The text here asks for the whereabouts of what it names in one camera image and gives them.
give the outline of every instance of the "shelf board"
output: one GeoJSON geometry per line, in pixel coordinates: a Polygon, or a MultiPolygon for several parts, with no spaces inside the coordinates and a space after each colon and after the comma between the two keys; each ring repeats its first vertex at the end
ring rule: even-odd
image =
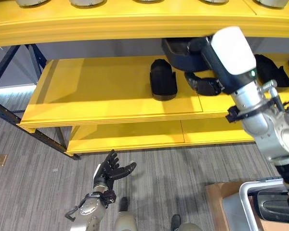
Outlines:
{"type": "Polygon", "coordinates": [[[229,123],[225,118],[182,120],[185,143],[190,145],[253,141],[240,122],[229,123]]]}
{"type": "MultiPolygon", "coordinates": [[[[289,77],[289,54],[264,54],[272,59],[277,67],[284,66],[284,70],[289,77]]],[[[198,72],[199,77],[213,77],[212,71],[198,72]]],[[[289,101],[289,88],[277,88],[282,102],[289,101]]],[[[210,114],[212,117],[221,117],[228,114],[229,107],[235,105],[230,95],[220,94],[218,96],[199,95],[203,113],[210,114]]]]}
{"type": "Polygon", "coordinates": [[[240,123],[225,118],[74,126],[67,154],[249,142],[240,123]]]}
{"type": "Polygon", "coordinates": [[[141,4],[107,0],[81,9],[68,0],[50,0],[35,7],[19,7],[0,0],[0,46],[94,39],[200,37],[226,26],[239,26],[246,36],[289,38],[289,3],[258,14],[244,0],[212,5],[200,0],[165,0],[141,4]]]}
{"type": "Polygon", "coordinates": [[[74,126],[67,154],[170,147],[184,143],[181,123],[159,121],[74,126]]]}
{"type": "Polygon", "coordinates": [[[178,93],[166,102],[152,98],[150,65],[164,56],[50,61],[20,126],[42,128],[194,118],[197,94],[176,70],[178,93]]]}

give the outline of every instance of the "metal shelf frame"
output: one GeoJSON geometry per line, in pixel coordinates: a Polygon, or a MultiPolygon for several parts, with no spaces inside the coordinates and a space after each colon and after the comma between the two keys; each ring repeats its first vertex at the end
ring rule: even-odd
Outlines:
{"type": "MultiPolygon", "coordinates": [[[[27,49],[29,51],[29,54],[30,54],[30,57],[31,57],[31,60],[32,60],[32,63],[34,66],[34,70],[35,70],[37,77],[39,79],[39,77],[42,73],[41,68],[44,68],[46,65],[46,58],[44,57],[42,52],[38,49],[36,44],[26,44],[25,46],[27,47],[27,49]]],[[[19,47],[20,47],[20,45],[11,46],[9,48],[9,50],[6,52],[3,59],[1,60],[1,62],[0,62],[0,78],[2,77],[4,71],[6,70],[9,63],[11,62],[13,57],[15,56],[19,47]]],[[[35,139],[43,142],[44,144],[48,145],[49,147],[51,147],[51,148],[57,150],[58,152],[66,155],[67,157],[69,157],[73,160],[80,160],[80,156],[78,156],[76,154],[73,154],[73,155],[67,155],[66,154],[66,150],[67,150],[66,142],[65,142],[65,139],[64,139],[64,136],[62,134],[60,127],[55,128],[55,132],[56,132],[58,139],[59,139],[59,142],[57,142],[57,141],[51,139],[50,137],[48,137],[47,135],[45,135],[44,133],[38,131],[37,129],[35,130],[34,133],[29,133],[26,130],[22,129],[21,127],[17,126],[17,124],[20,123],[21,118],[18,117],[12,111],[5,108],[1,104],[0,104],[0,118],[4,119],[6,122],[15,126],[16,128],[24,131],[25,133],[29,134],[30,136],[34,137],[35,139]]]]}

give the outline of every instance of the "wall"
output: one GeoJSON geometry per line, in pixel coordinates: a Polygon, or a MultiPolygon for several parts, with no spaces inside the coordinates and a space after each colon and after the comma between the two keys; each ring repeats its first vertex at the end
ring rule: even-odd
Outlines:
{"type": "MultiPolygon", "coordinates": [[[[289,38],[248,38],[254,53],[289,53],[289,38]]],[[[47,59],[161,55],[160,39],[119,39],[41,43],[47,59]]],[[[7,51],[0,48],[0,60],[7,51]]],[[[21,46],[0,80],[0,87],[36,83],[30,56],[21,46]]]]}

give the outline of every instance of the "metal bracket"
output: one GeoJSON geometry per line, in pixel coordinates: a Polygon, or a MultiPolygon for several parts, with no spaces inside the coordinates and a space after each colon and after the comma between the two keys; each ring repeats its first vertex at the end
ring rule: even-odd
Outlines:
{"type": "MultiPolygon", "coordinates": [[[[15,56],[19,47],[20,47],[20,45],[11,46],[9,48],[9,50],[6,52],[4,58],[1,60],[1,62],[0,62],[0,78],[2,77],[4,71],[6,70],[7,66],[11,62],[12,58],[15,56]]],[[[41,75],[40,66],[42,68],[45,67],[46,59],[35,44],[29,44],[29,45],[26,45],[26,47],[29,50],[29,53],[30,53],[30,56],[31,56],[31,59],[32,59],[32,62],[34,65],[34,69],[35,69],[36,74],[37,74],[38,79],[39,79],[39,77],[41,75]]],[[[20,123],[21,118],[18,117],[17,115],[15,115],[13,112],[8,110],[7,108],[5,108],[4,106],[2,106],[1,104],[0,104],[0,118],[4,119],[6,122],[17,127],[18,129],[26,132],[27,134],[36,138],[37,140],[43,142],[44,144],[50,146],[51,148],[54,148],[55,150],[63,153],[64,155],[66,155],[66,156],[68,156],[74,160],[80,160],[80,156],[78,156],[76,154],[74,154],[73,156],[69,156],[66,154],[66,143],[65,143],[65,140],[64,140],[64,137],[63,137],[63,134],[62,134],[60,128],[56,128],[56,132],[57,132],[57,135],[59,137],[59,141],[61,142],[61,144],[54,141],[53,139],[51,139],[50,137],[46,136],[44,133],[42,133],[38,130],[35,130],[34,133],[29,133],[26,130],[24,130],[23,128],[17,126],[17,124],[20,123]]]]}
{"type": "Polygon", "coordinates": [[[24,129],[22,129],[21,127],[17,126],[17,124],[20,123],[21,118],[19,118],[15,114],[13,114],[7,108],[3,107],[1,104],[0,104],[0,118],[4,119],[6,122],[12,124],[13,126],[17,127],[18,129],[21,129],[22,131],[26,132],[30,136],[33,136],[34,138],[38,139],[39,141],[43,142],[44,144],[46,144],[46,145],[54,148],[55,150],[63,153],[64,155],[66,155],[66,156],[68,156],[74,160],[80,159],[80,157],[78,155],[73,155],[73,156],[67,155],[65,153],[66,147],[64,147],[61,144],[59,144],[58,142],[52,140],[51,138],[46,136],[44,133],[42,133],[38,130],[36,130],[34,133],[29,133],[29,132],[25,131],[24,129]]]}
{"type": "Polygon", "coordinates": [[[25,112],[24,110],[15,110],[15,111],[11,111],[13,114],[15,114],[15,113],[23,113],[23,112],[25,112]]]}
{"type": "Polygon", "coordinates": [[[63,136],[63,133],[62,133],[61,128],[60,128],[60,127],[55,127],[54,129],[56,130],[56,133],[57,133],[59,142],[61,143],[61,145],[62,145],[63,147],[65,147],[65,148],[67,149],[66,141],[65,141],[65,139],[64,139],[64,136],[63,136]]]}
{"type": "Polygon", "coordinates": [[[257,115],[263,112],[264,110],[268,109],[272,105],[276,105],[279,111],[284,111],[283,104],[281,103],[280,97],[277,95],[276,97],[271,98],[268,102],[261,105],[260,107],[250,112],[243,113],[243,114],[240,114],[240,111],[237,108],[237,106],[232,106],[228,109],[228,115],[226,115],[226,119],[228,120],[229,123],[246,119],[248,117],[252,117],[254,115],[257,115]]]}
{"type": "Polygon", "coordinates": [[[46,65],[46,59],[44,55],[40,52],[37,45],[35,44],[27,44],[25,45],[29,51],[33,67],[35,70],[35,73],[37,74],[37,77],[39,79],[40,75],[42,74],[42,71],[40,69],[40,66],[44,69],[46,65]]]}

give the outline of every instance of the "black shoe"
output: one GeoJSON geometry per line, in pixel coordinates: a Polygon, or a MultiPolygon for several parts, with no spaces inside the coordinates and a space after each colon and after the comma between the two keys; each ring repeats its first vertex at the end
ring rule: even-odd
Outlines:
{"type": "Polygon", "coordinates": [[[171,218],[171,231],[176,231],[181,225],[181,217],[175,214],[171,218]]]}
{"type": "Polygon", "coordinates": [[[119,202],[119,212],[126,212],[129,207],[129,200],[127,197],[122,197],[119,202]]]}

